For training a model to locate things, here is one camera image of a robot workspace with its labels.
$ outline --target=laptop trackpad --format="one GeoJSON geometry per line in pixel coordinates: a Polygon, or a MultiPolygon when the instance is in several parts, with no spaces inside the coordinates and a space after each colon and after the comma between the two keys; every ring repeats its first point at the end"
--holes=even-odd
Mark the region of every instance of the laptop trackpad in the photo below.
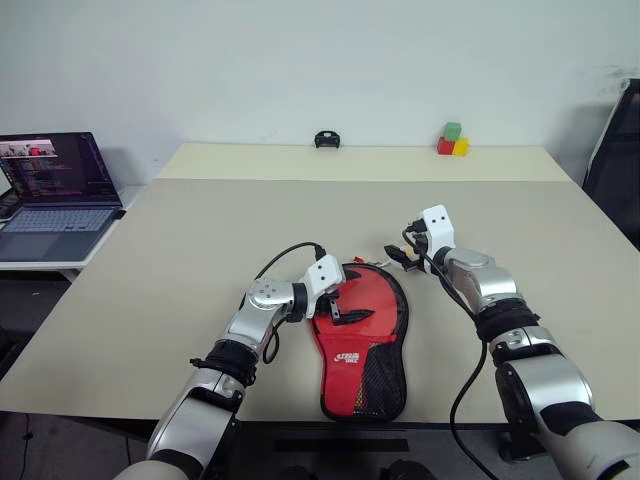
{"type": "Polygon", "coordinates": [[[44,257],[51,245],[60,237],[56,233],[38,235],[13,234],[4,244],[0,257],[5,261],[29,259],[39,260],[44,257]]]}

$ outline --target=black mesh pocket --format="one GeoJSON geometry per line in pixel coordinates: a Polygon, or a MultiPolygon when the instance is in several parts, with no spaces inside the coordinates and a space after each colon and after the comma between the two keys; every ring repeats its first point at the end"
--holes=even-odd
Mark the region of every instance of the black mesh pocket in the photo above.
{"type": "Polygon", "coordinates": [[[388,421],[402,412],[407,387],[402,363],[396,358],[401,345],[385,343],[369,349],[354,416],[388,421]]]}

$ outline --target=white wall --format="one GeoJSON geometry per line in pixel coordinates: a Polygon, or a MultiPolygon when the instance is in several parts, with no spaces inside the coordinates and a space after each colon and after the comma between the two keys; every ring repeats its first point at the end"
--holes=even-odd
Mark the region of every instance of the white wall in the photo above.
{"type": "Polygon", "coordinates": [[[0,132],[92,130],[118,182],[187,140],[543,144],[579,178],[639,0],[2,0],[0,132]]]}

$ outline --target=table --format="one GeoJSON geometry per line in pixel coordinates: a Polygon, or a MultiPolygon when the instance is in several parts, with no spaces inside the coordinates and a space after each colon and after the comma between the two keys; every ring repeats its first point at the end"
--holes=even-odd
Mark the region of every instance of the table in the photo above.
{"type": "MultiPolygon", "coordinates": [[[[496,256],[512,272],[589,379],[598,412],[639,418],[638,252],[546,152],[475,148],[443,158],[428,149],[383,150],[375,157],[377,148],[345,148],[333,152],[338,162],[310,147],[182,146],[2,380],[0,409],[157,419],[191,373],[188,359],[208,352],[275,253],[315,240],[342,260],[379,260],[382,245],[399,242],[421,209],[443,203],[457,244],[496,256]],[[262,151],[269,163],[247,170],[262,151]],[[296,155],[325,162],[309,171],[293,166],[296,155]],[[424,168],[415,173],[419,155],[424,168]],[[357,174],[365,181],[353,181],[357,174]]],[[[312,261],[299,251],[270,274],[298,278],[312,261]]],[[[408,401],[398,420],[444,423],[480,344],[435,277],[394,273],[413,312],[404,344],[408,401]]],[[[308,325],[280,332],[280,353],[259,367],[238,417],[326,420],[308,325]]],[[[459,421],[505,421],[492,365],[459,421]]]]}
{"type": "MultiPolygon", "coordinates": [[[[124,187],[118,192],[122,208],[128,211],[133,205],[137,195],[140,193],[143,187],[129,186],[124,187]]],[[[109,239],[113,231],[118,227],[120,220],[114,220],[111,222],[109,228],[104,232],[100,240],[94,245],[89,254],[83,259],[74,262],[0,262],[0,270],[27,270],[27,271],[58,271],[64,277],[73,282],[79,272],[84,269],[93,257],[98,253],[102,246],[109,239]]]]}

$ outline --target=laptop screen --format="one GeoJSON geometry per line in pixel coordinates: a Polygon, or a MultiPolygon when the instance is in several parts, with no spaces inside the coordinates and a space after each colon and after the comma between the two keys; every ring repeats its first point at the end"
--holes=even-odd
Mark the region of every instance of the laptop screen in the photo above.
{"type": "Polygon", "coordinates": [[[120,203],[88,132],[0,136],[0,167],[24,204],[120,203]]]}

